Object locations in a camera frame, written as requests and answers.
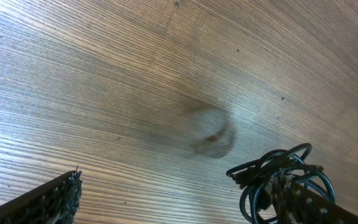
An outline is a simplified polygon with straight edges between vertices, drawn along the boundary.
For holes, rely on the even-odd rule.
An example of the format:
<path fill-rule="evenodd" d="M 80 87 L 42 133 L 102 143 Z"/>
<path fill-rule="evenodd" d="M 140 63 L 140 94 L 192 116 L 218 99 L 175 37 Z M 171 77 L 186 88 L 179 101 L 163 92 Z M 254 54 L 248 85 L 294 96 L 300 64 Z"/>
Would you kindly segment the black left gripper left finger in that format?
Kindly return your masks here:
<path fill-rule="evenodd" d="M 0 205 L 0 224 L 72 224 L 80 207 L 82 171 L 68 171 Z"/>

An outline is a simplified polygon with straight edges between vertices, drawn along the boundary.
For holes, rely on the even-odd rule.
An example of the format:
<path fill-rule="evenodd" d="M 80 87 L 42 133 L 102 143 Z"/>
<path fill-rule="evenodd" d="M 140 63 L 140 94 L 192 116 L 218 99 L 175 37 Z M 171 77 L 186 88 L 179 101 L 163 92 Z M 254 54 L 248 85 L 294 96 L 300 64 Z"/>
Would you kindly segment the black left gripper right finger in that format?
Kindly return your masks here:
<path fill-rule="evenodd" d="M 272 179 L 279 224 L 358 224 L 358 216 L 287 178 Z"/>

